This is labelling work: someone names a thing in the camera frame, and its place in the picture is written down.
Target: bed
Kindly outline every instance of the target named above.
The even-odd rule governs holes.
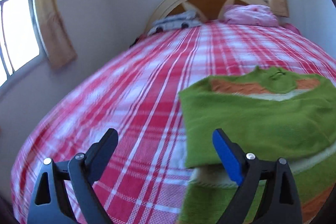
[[[266,5],[263,0],[164,0],[145,32],[154,20],[190,5],[214,20],[224,3]],[[208,75],[242,75],[256,65],[318,73],[336,84],[336,61],[282,27],[214,20],[142,39],[70,92],[26,140],[11,173],[15,217],[26,223],[44,158],[71,159],[115,128],[119,145],[93,185],[108,215],[118,224],[175,223],[192,173],[184,168],[186,137],[177,93]],[[85,223],[71,184],[66,187],[77,220]]]

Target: screw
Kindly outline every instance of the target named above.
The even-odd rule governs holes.
[[[43,161],[43,163],[44,163],[45,165],[50,164],[50,163],[51,163],[51,158],[45,158],[44,161]]]
[[[84,159],[84,157],[85,157],[84,153],[78,153],[78,154],[76,154],[75,159],[76,160],[82,160],[82,159]]]
[[[255,159],[255,154],[253,154],[253,153],[247,153],[246,154],[246,158],[248,158],[249,160],[254,160]]]
[[[287,163],[286,159],[284,159],[284,158],[280,158],[279,162],[280,162],[280,164],[284,164],[284,165]]]

